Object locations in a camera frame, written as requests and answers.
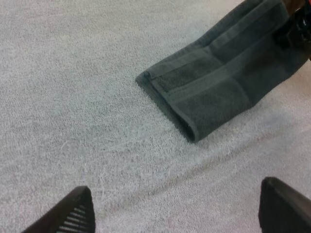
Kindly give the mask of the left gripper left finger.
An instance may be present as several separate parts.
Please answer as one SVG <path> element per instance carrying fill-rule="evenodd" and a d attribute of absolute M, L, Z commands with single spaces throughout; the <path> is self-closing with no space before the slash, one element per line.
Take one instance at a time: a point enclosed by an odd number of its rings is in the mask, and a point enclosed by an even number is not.
<path fill-rule="evenodd" d="M 94 233 L 95 213 L 91 191 L 78 186 L 61 199 L 25 233 Z"/>

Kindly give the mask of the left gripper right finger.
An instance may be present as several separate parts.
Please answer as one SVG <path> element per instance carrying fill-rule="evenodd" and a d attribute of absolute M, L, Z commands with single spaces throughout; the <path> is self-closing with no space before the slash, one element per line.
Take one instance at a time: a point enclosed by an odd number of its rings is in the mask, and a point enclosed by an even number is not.
<path fill-rule="evenodd" d="M 263 233 L 309 233 L 311 200 L 276 177 L 261 183 L 259 224 Z"/>

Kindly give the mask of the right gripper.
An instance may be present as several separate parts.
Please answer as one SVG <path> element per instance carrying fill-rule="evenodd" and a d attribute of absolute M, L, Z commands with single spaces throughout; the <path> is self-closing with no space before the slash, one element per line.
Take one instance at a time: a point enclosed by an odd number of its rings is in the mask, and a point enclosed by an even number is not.
<path fill-rule="evenodd" d="M 301 49 L 311 55 L 311 1 L 283 0 L 289 14 L 287 22 L 274 33 L 274 42 L 282 49 Z"/>

